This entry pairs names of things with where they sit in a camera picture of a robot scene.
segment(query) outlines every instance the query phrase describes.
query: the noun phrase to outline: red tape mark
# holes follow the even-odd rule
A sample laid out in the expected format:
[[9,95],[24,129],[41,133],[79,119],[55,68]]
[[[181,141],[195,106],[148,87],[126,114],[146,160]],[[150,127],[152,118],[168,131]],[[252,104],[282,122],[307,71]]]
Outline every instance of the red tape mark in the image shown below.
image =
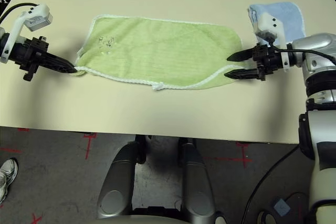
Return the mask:
[[204,157],[204,159],[214,159],[218,161],[243,161],[243,162],[252,162],[250,158],[235,158],[235,157]]
[[244,166],[244,169],[246,168],[247,164],[246,164],[246,156],[245,156],[245,147],[247,148],[248,147],[248,144],[242,144],[242,143],[239,143],[239,142],[236,142],[236,145],[238,147],[241,147],[241,156],[242,156],[242,161],[243,161],[243,166]]
[[28,128],[17,128],[18,131],[29,131]]
[[16,149],[10,149],[10,148],[2,148],[0,147],[1,151],[5,151],[5,152],[12,152],[12,153],[22,153],[22,151],[20,150],[16,150]]
[[88,140],[88,146],[86,148],[86,155],[85,155],[85,159],[88,159],[89,157],[89,152],[90,152],[90,146],[91,146],[91,140],[93,138],[96,138],[97,134],[96,133],[91,133],[91,134],[84,134],[84,137],[87,137]]
[[39,222],[40,220],[42,220],[42,216],[40,216],[36,219],[35,214],[33,214],[33,221],[32,221],[31,224],[37,224],[37,222]]

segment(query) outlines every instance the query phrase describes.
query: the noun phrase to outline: green towel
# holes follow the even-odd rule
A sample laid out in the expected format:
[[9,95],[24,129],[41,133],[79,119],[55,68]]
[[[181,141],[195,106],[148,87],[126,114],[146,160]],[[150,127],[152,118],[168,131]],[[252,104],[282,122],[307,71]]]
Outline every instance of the green towel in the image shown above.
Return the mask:
[[230,28],[138,17],[98,16],[78,52],[76,75],[89,72],[154,90],[207,89],[233,82],[242,68],[226,58],[241,50]]

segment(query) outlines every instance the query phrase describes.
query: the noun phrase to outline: wire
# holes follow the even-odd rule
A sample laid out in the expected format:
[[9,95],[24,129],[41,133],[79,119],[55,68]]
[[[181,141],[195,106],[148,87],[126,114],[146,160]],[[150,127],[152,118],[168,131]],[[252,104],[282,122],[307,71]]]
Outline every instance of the wire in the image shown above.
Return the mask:
[[288,152],[285,156],[283,156],[281,159],[279,159],[275,164],[272,165],[272,167],[267,171],[267,173],[261,178],[261,180],[258,182],[258,184],[256,185],[256,187],[253,189],[250,197],[248,198],[248,201],[246,202],[246,206],[245,206],[245,210],[244,210],[244,214],[242,217],[242,221],[240,222],[240,224],[244,224],[245,220],[246,220],[246,216],[247,216],[247,211],[248,208],[251,204],[251,201],[254,197],[254,195],[256,194],[257,190],[259,189],[259,187],[261,186],[261,184],[264,182],[264,180],[271,174],[271,172],[279,165],[281,164],[282,161],[284,161],[287,157],[289,157],[293,152],[295,152],[297,149],[299,148],[299,145],[296,145],[295,148],[293,148],[290,152]]
[[306,198],[309,198],[308,195],[305,194],[304,192],[302,192],[302,191],[295,191],[294,193],[291,193],[289,196],[287,196],[287,197],[284,199],[284,201],[289,200],[289,199],[290,199],[293,195],[295,195],[295,194],[301,194],[301,195],[305,196]]
[[330,55],[324,54],[322,52],[318,52],[315,50],[306,50],[306,49],[279,49],[276,46],[274,46],[272,43],[270,43],[270,46],[274,48],[275,51],[278,52],[303,52],[303,53],[308,53],[308,54],[315,54],[322,56],[328,60],[330,60],[335,66],[336,66],[336,59]]
[[7,17],[7,15],[14,9],[21,7],[21,6],[37,6],[37,4],[34,3],[20,3],[17,5],[13,5],[11,8],[9,8],[0,18],[0,24],[2,21],[4,21],[4,19]]

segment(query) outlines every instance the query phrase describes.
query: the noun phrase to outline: towel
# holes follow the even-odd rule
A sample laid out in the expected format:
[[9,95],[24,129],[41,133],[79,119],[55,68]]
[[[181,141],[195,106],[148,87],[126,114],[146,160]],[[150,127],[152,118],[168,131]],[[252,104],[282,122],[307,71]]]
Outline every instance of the towel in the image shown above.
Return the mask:
[[206,89],[233,79],[242,68],[227,57],[241,50],[230,28],[139,17],[98,16],[78,52],[76,75],[85,72],[115,81],[161,89]]
[[[287,43],[306,36],[303,16],[301,10],[296,4],[292,2],[281,2],[268,5],[250,5],[250,7],[248,8],[248,14],[252,24],[259,21],[260,16],[264,12],[268,12],[270,15],[283,23]],[[259,37],[258,41],[262,45],[268,44],[267,41]],[[274,44],[278,45],[279,41],[276,39]]]

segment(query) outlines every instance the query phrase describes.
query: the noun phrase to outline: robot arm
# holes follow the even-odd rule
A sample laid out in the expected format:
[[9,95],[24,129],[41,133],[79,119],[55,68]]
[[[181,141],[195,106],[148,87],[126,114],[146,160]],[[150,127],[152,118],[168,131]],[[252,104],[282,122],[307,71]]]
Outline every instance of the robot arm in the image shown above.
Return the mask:
[[28,12],[22,12],[15,20],[10,34],[0,27],[0,62],[7,63],[12,60],[20,65],[20,69],[28,71],[24,75],[26,81],[33,78],[38,66],[61,73],[77,72],[69,61],[47,52],[49,44],[45,37],[29,40],[20,36],[23,25],[30,31],[35,31],[49,25],[51,21],[52,15],[48,6],[41,4],[30,8]]
[[[336,35],[317,34],[283,45],[282,25],[269,14],[255,25],[257,36],[269,42],[230,56],[230,61],[252,60],[256,68],[226,73],[233,79],[265,80],[275,70],[296,65],[302,68],[306,85],[306,113],[299,118],[301,151],[315,160],[310,186],[312,223],[336,220]],[[281,48],[272,43],[280,38]]]

